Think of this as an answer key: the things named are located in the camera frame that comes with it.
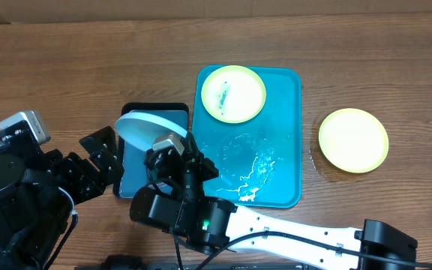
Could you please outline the light blue plate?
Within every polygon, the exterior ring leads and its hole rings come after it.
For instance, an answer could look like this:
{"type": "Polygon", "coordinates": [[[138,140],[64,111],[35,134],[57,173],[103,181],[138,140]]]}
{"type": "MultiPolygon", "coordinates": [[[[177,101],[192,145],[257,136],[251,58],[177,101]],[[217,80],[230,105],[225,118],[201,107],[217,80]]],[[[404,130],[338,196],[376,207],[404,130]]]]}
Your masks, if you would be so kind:
{"type": "Polygon", "coordinates": [[[118,135],[133,147],[147,151],[158,138],[171,132],[185,138],[188,131],[176,123],[147,112],[129,112],[115,122],[118,135]]]}

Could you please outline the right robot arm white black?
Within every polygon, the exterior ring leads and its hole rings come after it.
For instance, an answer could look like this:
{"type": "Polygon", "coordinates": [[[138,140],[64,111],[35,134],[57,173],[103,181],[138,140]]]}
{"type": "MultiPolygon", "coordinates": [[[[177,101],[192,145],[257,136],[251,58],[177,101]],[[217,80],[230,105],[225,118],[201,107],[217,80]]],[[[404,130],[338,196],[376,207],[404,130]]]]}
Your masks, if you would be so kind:
{"type": "Polygon", "coordinates": [[[387,223],[365,220],[362,229],[310,226],[206,196],[203,183],[219,172],[191,133],[156,133],[142,150],[149,183],[133,198],[131,220],[169,233],[208,260],[223,251],[260,251],[318,269],[416,268],[418,242],[387,223]]]}

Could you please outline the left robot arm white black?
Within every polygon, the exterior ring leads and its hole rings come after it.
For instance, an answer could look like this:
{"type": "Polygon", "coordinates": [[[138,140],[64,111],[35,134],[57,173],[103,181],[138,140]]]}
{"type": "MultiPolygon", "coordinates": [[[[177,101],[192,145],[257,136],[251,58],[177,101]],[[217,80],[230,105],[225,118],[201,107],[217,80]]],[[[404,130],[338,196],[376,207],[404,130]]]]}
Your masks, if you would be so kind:
{"type": "Polygon", "coordinates": [[[48,266],[77,224],[76,205],[122,177],[111,127],[79,142],[87,159],[42,152],[25,121],[0,131],[0,269],[48,266]]]}

